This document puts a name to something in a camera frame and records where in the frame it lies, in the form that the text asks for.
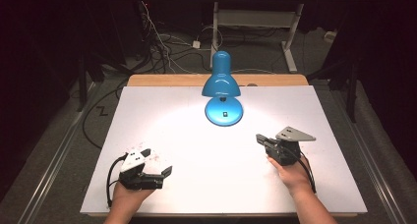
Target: wooden table edge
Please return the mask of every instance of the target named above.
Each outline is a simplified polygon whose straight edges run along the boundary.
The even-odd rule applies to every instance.
[[[204,86],[206,75],[132,75],[127,86]],[[303,75],[232,75],[241,86],[286,86],[309,85]]]

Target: table leg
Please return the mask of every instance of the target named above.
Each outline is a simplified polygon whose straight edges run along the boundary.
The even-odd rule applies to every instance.
[[[284,52],[285,60],[288,66],[288,70],[290,73],[297,73],[297,67],[295,66],[294,58],[291,54],[291,43],[294,39],[295,31],[297,30],[298,22],[301,18],[301,12],[303,11],[304,4],[299,4],[297,7],[297,11],[295,12],[294,18],[291,22],[291,27],[288,34],[287,41],[282,41],[282,51]]]
[[[217,40],[217,28],[218,28],[218,2],[214,2],[214,8],[212,10],[212,40],[211,40],[211,53],[209,58],[209,67],[212,69],[212,55],[218,49]]]

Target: lamp base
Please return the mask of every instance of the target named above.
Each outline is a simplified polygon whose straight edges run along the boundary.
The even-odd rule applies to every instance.
[[[212,98],[205,111],[212,123],[222,127],[237,124],[243,116],[242,104],[236,98]]]

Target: lamp shade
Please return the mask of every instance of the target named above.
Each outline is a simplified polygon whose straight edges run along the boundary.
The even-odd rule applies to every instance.
[[[225,51],[217,51],[212,56],[212,74],[203,88],[203,96],[235,97],[240,95],[239,85],[230,75],[230,62],[230,55]]]

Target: wrist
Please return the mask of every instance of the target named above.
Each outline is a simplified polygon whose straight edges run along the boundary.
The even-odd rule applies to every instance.
[[[108,213],[105,223],[129,223],[141,204],[142,202],[138,200],[136,200],[135,203],[128,202],[127,200],[113,200],[112,207]]]
[[[314,195],[313,190],[312,190],[310,184],[298,185],[298,186],[293,187],[293,188],[288,189],[288,190],[289,190],[289,193],[291,194],[291,196],[293,198],[295,198],[297,196]]]

